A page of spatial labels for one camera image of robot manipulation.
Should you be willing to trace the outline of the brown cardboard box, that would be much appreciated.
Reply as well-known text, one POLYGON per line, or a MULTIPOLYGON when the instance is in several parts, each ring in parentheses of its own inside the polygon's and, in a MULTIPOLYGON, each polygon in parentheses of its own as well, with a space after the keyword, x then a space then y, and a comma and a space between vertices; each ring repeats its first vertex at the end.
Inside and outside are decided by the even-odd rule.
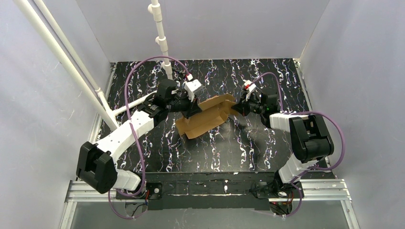
POLYGON ((232 109, 235 104, 235 98, 231 94, 217 95, 201 102, 199 107, 202 112, 175 121, 179 135, 194 139, 222 125, 230 115, 238 115, 238 112, 232 109))

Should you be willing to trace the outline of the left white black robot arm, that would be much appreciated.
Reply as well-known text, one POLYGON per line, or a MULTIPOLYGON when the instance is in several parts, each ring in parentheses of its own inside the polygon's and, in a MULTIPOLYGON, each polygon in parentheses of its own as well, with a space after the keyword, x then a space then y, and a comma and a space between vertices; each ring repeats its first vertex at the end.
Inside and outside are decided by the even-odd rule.
POLYGON ((118 159, 133 144, 140 147, 139 137, 158 126, 169 113, 180 112, 189 118, 202 112, 198 105, 202 91, 203 85, 197 79, 184 83, 183 87, 174 80, 162 80, 156 92, 146 96, 126 122, 95 143, 82 144, 76 176, 100 194, 113 188, 128 191, 128 197, 143 192, 145 172, 139 175, 118 169, 118 159))

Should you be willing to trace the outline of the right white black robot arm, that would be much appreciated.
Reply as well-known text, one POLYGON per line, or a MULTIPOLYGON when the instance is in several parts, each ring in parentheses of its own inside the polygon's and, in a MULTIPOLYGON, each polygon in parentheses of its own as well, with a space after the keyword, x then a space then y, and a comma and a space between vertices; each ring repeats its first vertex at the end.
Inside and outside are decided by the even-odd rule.
POLYGON ((258 114, 265 127, 290 134, 292 155, 276 172, 271 184, 272 191, 293 188, 305 171, 334 151, 323 117, 319 114, 283 114, 277 94, 261 94, 260 97, 243 94, 232 109, 242 116, 258 114))

